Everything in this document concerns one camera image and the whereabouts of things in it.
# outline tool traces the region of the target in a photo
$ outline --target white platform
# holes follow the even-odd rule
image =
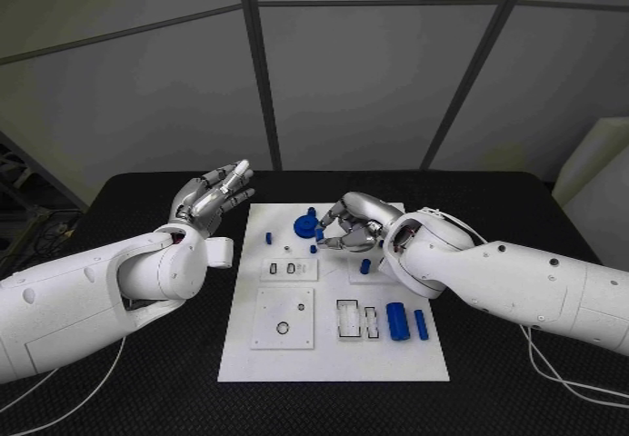
[[[321,217],[331,205],[331,203],[251,205],[222,349],[219,382],[447,382],[450,376],[429,302],[379,274],[379,248],[366,253],[318,250],[317,253],[310,254],[308,246],[314,243],[314,238],[301,239],[292,232],[294,219],[305,214],[308,206],[315,208],[317,217]],[[401,203],[392,205],[403,210]],[[263,240],[265,232],[272,233],[271,245],[266,245]],[[341,234],[343,231],[336,223],[324,231],[326,237]],[[288,253],[284,252],[285,245],[291,247]],[[370,259],[372,264],[370,273],[360,277],[360,274],[353,274],[353,266],[357,271],[363,258]],[[268,267],[263,259],[318,259],[318,280],[268,282],[261,271],[261,268]],[[259,288],[301,288],[313,291],[311,349],[251,348],[256,316],[259,324],[259,313],[258,315],[255,313]],[[379,339],[367,340],[364,329],[362,340],[337,339],[336,300],[357,300],[362,314],[364,314],[364,306],[376,308]],[[405,305],[409,328],[406,341],[395,342],[390,339],[385,310],[388,302],[402,302]],[[424,313],[428,341],[421,341],[418,337],[412,316],[412,311],[416,309]],[[274,323],[268,322],[263,328],[271,332],[269,324]],[[269,334],[265,330],[256,331],[255,336]]]

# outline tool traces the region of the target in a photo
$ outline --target black tablecloth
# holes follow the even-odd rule
[[[196,173],[113,177],[82,219],[69,252],[150,232]],[[256,203],[334,202],[370,193],[406,210],[441,209],[487,240],[502,240],[595,262],[592,251],[526,173],[258,172]],[[183,307],[128,337],[102,390],[49,434],[629,434],[629,411],[590,404],[542,379],[517,327],[468,308],[447,291],[432,301],[450,382],[216,383],[239,247],[249,206],[223,218],[217,236],[235,241],[235,266],[207,270]],[[629,386],[629,359],[540,332],[536,343],[569,379]],[[115,357],[111,345],[60,369],[50,382],[0,417],[2,432],[50,421],[80,401]],[[36,378],[0,387],[2,404]]]

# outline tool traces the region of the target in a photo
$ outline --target gray wall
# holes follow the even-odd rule
[[[271,169],[275,148],[288,170],[419,168],[496,6],[261,2],[262,51],[251,3],[148,31],[239,2],[0,5],[0,131],[82,202],[116,173]],[[525,4],[431,168],[552,180],[595,118],[629,113],[629,4]]]

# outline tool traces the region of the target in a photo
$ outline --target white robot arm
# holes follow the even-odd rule
[[[0,282],[0,383],[75,362],[173,312],[207,267],[232,266],[233,242],[209,238],[222,213],[253,194],[249,162],[180,189],[154,232],[43,263]],[[125,307],[121,297],[139,300]]]
[[[442,213],[402,214],[363,193],[343,196],[320,228],[336,218],[347,234],[318,246],[360,252],[382,237],[379,270],[419,296],[448,287],[504,320],[629,355],[629,272],[512,243],[474,246]]]

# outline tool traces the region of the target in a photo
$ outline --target white wire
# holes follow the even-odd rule
[[[592,402],[592,403],[595,403],[595,404],[601,404],[601,405],[604,405],[604,406],[618,407],[618,408],[621,408],[621,409],[629,409],[629,404],[620,404],[620,403],[617,403],[617,402],[610,402],[610,401],[600,401],[600,400],[595,400],[594,398],[590,398],[590,397],[585,397],[584,395],[581,395],[581,394],[579,394],[579,393],[578,393],[578,392],[577,392],[577,391],[569,387],[569,385],[572,385],[572,386],[577,386],[577,387],[579,387],[579,388],[582,388],[582,389],[588,389],[588,390],[591,390],[591,391],[598,391],[598,392],[603,392],[603,393],[605,393],[605,394],[608,394],[608,395],[613,395],[613,396],[617,396],[617,397],[621,397],[621,398],[629,399],[629,395],[624,394],[624,393],[621,393],[621,392],[616,392],[616,391],[611,391],[611,390],[608,390],[608,389],[603,389],[603,388],[598,388],[598,387],[595,387],[595,386],[591,386],[591,385],[588,385],[588,384],[581,384],[581,383],[575,383],[574,381],[564,380],[564,379],[561,378],[559,373],[558,373],[558,372],[555,371],[555,369],[552,368],[552,365],[551,365],[551,363],[548,362],[548,359],[545,358],[543,354],[540,353],[539,349],[536,348],[536,346],[535,346],[535,344],[533,344],[533,339],[532,339],[532,334],[530,334],[530,328],[528,328],[528,334],[526,334],[526,331],[525,331],[525,329],[523,329],[522,326],[520,326],[520,329],[522,329],[523,337],[526,338],[526,341],[528,341],[528,358],[529,358],[529,360],[530,360],[530,364],[533,365],[533,368],[535,368],[536,373],[538,373],[542,377],[545,377],[548,380],[561,383],[561,384],[564,385],[564,387],[565,387],[565,388],[566,388],[566,389],[574,393],[574,395],[577,395],[582,400],[585,400],[585,401],[588,401],[588,402]],[[546,364],[549,370],[552,371],[552,374],[555,375],[555,377],[549,377],[549,375],[545,374],[545,373],[539,370],[539,368],[536,367],[535,359],[533,359],[533,350],[535,350],[536,355],[539,356],[540,360],[542,360],[543,363]]]
[[[8,436],[23,436],[25,434],[31,434],[36,431],[40,431],[43,429],[47,429],[49,427],[51,427],[51,425],[57,424],[82,406],[83,404],[89,401],[89,399],[92,398],[92,396],[95,395],[95,393],[98,392],[98,390],[100,389],[102,385],[105,384],[105,381],[108,379],[108,376],[111,375],[111,373],[113,372],[113,368],[115,365],[118,363],[118,359],[121,358],[121,349],[124,348],[124,342],[125,342],[126,338],[121,338],[121,348],[118,349],[118,355],[115,356],[115,360],[111,363],[111,367],[108,368],[105,377],[102,378],[100,382],[98,383],[98,386],[95,387],[95,389],[92,390],[92,393],[87,395],[87,397],[85,398],[85,400],[77,404],[77,406],[60,417],[57,418],[54,421],[49,422],[47,424],[34,427],[30,430],[21,431],[20,433],[12,433]]]
[[[476,230],[461,221],[458,220],[458,218],[455,218],[454,216],[451,216],[448,213],[440,212],[438,209],[429,209],[427,207],[422,208],[422,210],[425,210],[429,213],[434,213],[437,215],[442,215],[445,216],[450,220],[452,220],[465,230],[468,230],[468,232],[471,232],[478,239],[483,241],[483,243],[487,243],[487,241],[484,240],[484,238],[478,235],[478,233],[476,232]],[[595,386],[591,386],[588,384],[582,384],[582,383],[577,383],[575,381],[568,381],[564,380],[561,378],[559,373],[555,371],[551,363],[548,362],[546,357],[543,356],[543,354],[540,353],[539,349],[536,348],[535,344],[533,344],[533,335],[530,333],[530,327],[528,327],[528,334],[526,334],[526,330],[523,329],[523,327],[520,326],[522,329],[522,334],[523,337],[526,338],[528,341],[528,358],[530,360],[530,364],[533,365],[533,369],[536,371],[536,373],[545,377],[548,380],[558,382],[564,385],[564,387],[574,393],[574,395],[577,395],[582,400],[592,402],[595,404],[601,404],[604,406],[610,406],[610,407],[618,407],[621,409],[629,409],[629,404],[620,404],[618,402],[610,402],[610,401],[600,401],[595,400],[594,398],[585,397],[584,395],[581,395],[569,386],[575,386],[579,387],[582,389],[588,389],[591,391],[598,391],[601,393],[605,393],[607,395],[613,395],[616,397],[624,398],[629,400],[629,395],[626,393],[617,392],[617,391],[611,391],[608,389],[603,389],[598,388]],[[553,377],[551,377],[546,373],[543,373],[539,368],[536,367],[536,363],[535,363],[535,359],[533,359],[533,350],[536,355],[539,356],[540,360],[543,361],[543,363],[546,364],[549,370],[552,371]]]
[[[21,394],[20,397],[17,397],[1,409],[0,409],[0,413],[2,413],[2,411],[7,411],[28,395],[30,393],[36,390],[36,388],[46,382],[46,380],[51,377],[51,375],[54,375],[54,373],[59,371],[59,368],[51,371],[49,373],[49,375],[38,381],[38,383]]]

